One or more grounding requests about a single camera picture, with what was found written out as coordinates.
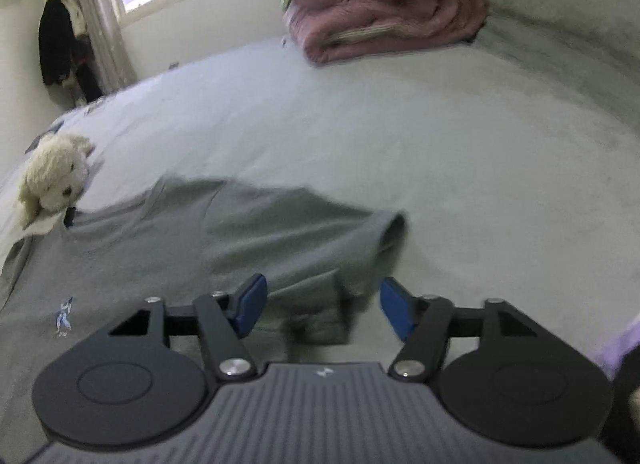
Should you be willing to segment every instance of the blue gripper pad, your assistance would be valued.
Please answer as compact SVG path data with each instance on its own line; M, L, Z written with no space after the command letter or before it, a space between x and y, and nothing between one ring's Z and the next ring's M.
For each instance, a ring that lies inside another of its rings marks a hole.
M386 278L380 285L380 307L396 335L406 341L414 333L413 304L415 298L394 279Z
M229 322L238 337L243 338L252 331L267 303L267 279L264 275L256 275L238 293L236 317Z

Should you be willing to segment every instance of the purple object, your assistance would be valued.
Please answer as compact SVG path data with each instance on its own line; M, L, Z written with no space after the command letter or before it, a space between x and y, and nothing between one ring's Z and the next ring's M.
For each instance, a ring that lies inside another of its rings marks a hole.
M625 331L610 341L602 351L593 358L593 362L598 365L609 380L616 377L625 356L640 345L640 316L636 317Z

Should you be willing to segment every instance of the gray t-shirt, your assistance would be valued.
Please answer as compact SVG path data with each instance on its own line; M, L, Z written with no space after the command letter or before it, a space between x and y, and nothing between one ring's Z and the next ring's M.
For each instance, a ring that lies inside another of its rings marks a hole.
M177 177L120 205L70 211L48 234L17 243L4 264L0 456L21 461L45 441L31 407L37 374L149 296L185 305L263 273L268 317L292 320L308 343L344 342L340 304L369 290L378 254L403 229L397 213L330 203L307 189Z

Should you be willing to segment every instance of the white plush toy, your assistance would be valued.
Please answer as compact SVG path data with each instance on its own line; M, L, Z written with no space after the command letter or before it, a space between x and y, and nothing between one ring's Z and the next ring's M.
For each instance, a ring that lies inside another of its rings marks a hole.
M86 158L93 149L87 137L73 134L51 134L40 140L20 181L18 201L23 228L41 210L56 213L78 198L89 174Z

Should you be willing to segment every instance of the round black disc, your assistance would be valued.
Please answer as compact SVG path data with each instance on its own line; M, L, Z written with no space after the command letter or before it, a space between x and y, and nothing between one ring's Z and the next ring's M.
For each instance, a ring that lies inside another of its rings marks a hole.
M465 354L443 370L438 386L460 422L512 446L562 446L594 436L612 401L595 365L534 338Z
M79 344L36 379L33 406L55 437L90 447L148 444L187 421L207 392L188 357L133 337Z

